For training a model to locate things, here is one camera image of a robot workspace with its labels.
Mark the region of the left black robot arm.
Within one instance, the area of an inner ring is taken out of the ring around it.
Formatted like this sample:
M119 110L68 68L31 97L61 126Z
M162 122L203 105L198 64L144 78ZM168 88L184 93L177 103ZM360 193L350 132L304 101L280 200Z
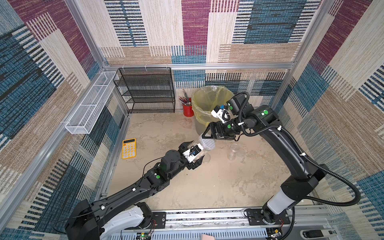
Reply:
M105 240L126 228L146 228L153 212L143 201L162 191L185 168L199 167L204 158L201 144L184 142L169 150L153 168L129 187L107 198L81 201L64 225L70 240Z

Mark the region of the small jar with rice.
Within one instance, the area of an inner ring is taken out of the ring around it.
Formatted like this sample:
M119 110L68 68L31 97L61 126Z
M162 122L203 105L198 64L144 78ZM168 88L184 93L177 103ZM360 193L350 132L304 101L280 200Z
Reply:
M238 144L231 144L229 147L228 147L228 152L227 152L227 157L230 161L233 161L235 160L235 158L237 157L237 153L239 152L240 150L240 146Z

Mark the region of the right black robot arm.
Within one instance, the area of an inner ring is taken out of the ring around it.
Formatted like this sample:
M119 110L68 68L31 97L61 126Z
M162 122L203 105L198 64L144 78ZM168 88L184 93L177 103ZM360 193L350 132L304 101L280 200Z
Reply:
M262 220L274 224L286 209L292 209L301 200L311 200L336 207L349 207L361 200L358 188L346 178L332 172L326 165L320 165L298 144L293 135L284 128L279 116L272 108L261 105L254 108L249 103L249 93L233 96L226 104L215 106L211 115L217 122L209 123L206 132L216 140L238 140L240 136L261 136L286 164L291 175L280 190L271 197L261 210ZM331 202L311 197L309 194L319 182L330 175L346 184L354 192L354 198L348 202Z

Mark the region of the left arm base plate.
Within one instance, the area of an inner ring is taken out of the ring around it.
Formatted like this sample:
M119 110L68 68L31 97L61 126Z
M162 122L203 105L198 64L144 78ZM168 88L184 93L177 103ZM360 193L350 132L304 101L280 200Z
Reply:
M153 212L152 217L144 219L144 222L137 227L125 228L125 230L149 230L149 229L164 229L166 226L167 213Z

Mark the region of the jar with patterned white lid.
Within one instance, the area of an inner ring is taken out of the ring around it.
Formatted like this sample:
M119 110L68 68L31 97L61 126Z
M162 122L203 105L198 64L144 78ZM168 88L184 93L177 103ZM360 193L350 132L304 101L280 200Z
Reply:
M201 151L197 155L197 159L203 157L203 162L208 163L211 160L210 151L215 148L215 140L213 138L199 136L198 147Z

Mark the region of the bin with yellow bag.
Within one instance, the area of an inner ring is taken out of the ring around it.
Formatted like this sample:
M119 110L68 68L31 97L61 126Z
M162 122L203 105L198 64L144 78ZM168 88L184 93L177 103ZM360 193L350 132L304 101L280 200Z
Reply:
M216 106L226 104L233 96L234 94L224 86L206 86L193 93L192 109L198 135L206 130L209 123L219 121L212 116L212 110Z

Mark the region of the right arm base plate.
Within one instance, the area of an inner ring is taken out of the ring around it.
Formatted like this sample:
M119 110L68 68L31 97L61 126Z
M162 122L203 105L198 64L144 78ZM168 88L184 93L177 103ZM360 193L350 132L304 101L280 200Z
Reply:
M250 226L266 226L266 225L290 225L291 220L286 210L276 215L272 211L258 209L245 209L245 217L249 221Z

